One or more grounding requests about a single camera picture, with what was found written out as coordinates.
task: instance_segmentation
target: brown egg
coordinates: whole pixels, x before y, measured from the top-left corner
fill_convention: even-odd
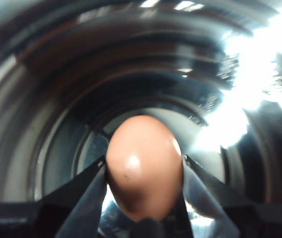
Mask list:
[[[172,132],[150,116],[124,121],[106,155],[111,191],[132,220],[163,219],[183,185],[180,147]]]

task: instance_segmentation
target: eggshell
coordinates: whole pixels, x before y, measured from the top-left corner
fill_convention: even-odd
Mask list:
[[[134,116],[113,134],[106,155],[108,182],[121,210],[132,220],[163,219],[183,185],[180,147],[165,124]]]

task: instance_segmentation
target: stainless steel drum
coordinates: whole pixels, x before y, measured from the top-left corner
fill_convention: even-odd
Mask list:
[[[282,203],[282,0],[0,0],[0,202],[66,183],[138,114]]]

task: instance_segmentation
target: egg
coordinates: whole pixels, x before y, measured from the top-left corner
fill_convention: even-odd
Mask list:
[[[132,220],[163,219],[182,190],[180,147],[165,124],[134,116],[114,132],[106,154],[108,183]]]

